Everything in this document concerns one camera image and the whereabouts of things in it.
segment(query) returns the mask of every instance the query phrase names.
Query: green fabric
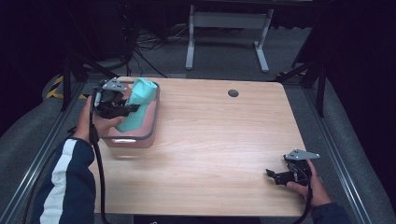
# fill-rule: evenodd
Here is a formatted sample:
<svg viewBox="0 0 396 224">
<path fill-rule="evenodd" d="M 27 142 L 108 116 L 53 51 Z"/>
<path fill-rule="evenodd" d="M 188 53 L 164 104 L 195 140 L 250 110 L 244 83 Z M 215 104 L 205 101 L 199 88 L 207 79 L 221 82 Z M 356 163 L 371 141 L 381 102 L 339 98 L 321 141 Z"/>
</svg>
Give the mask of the green fabric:
<svg viewBox="0 0 396 224">
<path fill-rule="evenodd" d="M 125 119 L 125 121 L 116 126 L 120 133 L 129 132 L 131 130 L 139 129 L 142 126 L 146 110 L 155 98 L 157 92 L 157 85 L 152 81 L 145 80 L 139 77 L 132 88 L 131 96 L 126 102 L 127 105 L 140 105 L 136 112 L 132 112 Z"/>
</svg>

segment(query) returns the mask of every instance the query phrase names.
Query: pink bin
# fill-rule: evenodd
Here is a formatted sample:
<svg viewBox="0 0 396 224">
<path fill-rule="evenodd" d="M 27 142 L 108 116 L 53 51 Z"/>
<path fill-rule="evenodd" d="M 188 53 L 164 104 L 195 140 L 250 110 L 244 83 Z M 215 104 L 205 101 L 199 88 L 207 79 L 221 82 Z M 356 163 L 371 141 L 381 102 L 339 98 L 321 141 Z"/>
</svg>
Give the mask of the pink bin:
<svg viewBox="0 0 396 224">
<path fill-rule="evenodd" d="M 124 93 L 125 98 L 128 98 L 131 95 L 131 88 L 134 83 L 121 82 L 121 84 L 128 89 Z M 120 133 L 117 129 L 111 128 L 108 135 L 102 137 L 108 147 L 147 148 L 152 146 L 158 109 L 160 108 L 160 86 L 155 82 L 154 84 L 157 85 L 157 92 L 146 110 L 142 127 L 125 133 Z"/>
</svg>

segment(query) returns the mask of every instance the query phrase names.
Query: sleeve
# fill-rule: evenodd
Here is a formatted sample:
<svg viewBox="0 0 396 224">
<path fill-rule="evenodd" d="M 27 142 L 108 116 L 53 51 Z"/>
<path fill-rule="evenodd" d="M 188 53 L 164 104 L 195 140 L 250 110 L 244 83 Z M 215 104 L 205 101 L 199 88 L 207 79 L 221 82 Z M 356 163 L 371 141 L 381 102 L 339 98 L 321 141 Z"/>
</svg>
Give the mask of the sleeve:
<svg viewBox="0 0 396 224">
<path fill-rule="evenodd" d="M 92 147 L 70 138 L 56 148 L 37 195 L 31 223 L 94 223 L 95 181 Z"/>
<path fill-rule="evenodd" d="M 315 224 L 350 224 L 346 209 L 337 203 L 326 203 L 315 207 L 312 212 Z"/>
</svg>

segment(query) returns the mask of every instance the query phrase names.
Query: person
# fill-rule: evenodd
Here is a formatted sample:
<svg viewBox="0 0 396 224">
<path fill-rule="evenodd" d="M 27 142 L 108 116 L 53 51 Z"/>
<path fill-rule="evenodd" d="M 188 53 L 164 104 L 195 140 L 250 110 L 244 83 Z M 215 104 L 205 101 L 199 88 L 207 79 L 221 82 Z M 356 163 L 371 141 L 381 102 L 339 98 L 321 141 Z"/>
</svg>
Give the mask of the person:
<svg viewBox="0 0 396 224">
<path fill-rule="evenodd" d="M 306 160 L 312 173 L 311 188 L 312 188 L 312 201 L 311 206 L 312 219 L 315 224 L 348 224 L 351 223 L 346 209 L 337 203 L 334 203 L 327 193 L 324 185 L 319 179 L 317 169 L 311 160 Z M 288 189 L 300 193 L 305 198 L 308 195 L 308 186 L 302 186 L 295 182 L 288 182 L 286 184 Z"/>
<path fill-rule="evenodd" d="M 95 180 L 89 166 L 94 161 L 90 143 L 90 106 L 87 99 L 79 118 L 76 132 L 57 147 L 54 160 L 35 196 L 30 223 L 94 223 Z M 92 122 L 99 137 L 108 129 L 121 124 L 124 117 L 102 119 L 95 113 Z M 317 171 L 308 161 L 312 171 L 312 218 L 316 224 L 349 223 L 346 210 L 333 203 L 318 178 Z M 289 182 L 287 187 L 306 197 L 307 187 Z"/>
</svg>

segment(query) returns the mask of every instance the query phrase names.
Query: wooden tabletop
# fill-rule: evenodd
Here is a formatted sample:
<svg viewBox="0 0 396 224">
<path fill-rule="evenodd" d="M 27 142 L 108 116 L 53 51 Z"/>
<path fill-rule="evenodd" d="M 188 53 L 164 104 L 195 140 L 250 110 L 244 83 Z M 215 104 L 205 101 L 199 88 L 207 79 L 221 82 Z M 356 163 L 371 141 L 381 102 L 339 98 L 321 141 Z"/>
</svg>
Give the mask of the wooden tabletop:
<svg viewBox="0 0 396 224">
<path fill-rule="evenodd" d="M 265 169 L 288 171 L 283 155 L 304 143 L 279 83 L 147 78 L 160 85 L 150 148 L 101 140 L 106 212 L 191 216 L 298 217 L 304 199 Z M 121 77 L 120 80 L 133 80 Z M 239 95 L 231 97 L 229 90 Z M 97 187 L 97 163 L 90 169 Z"/>
</svg>

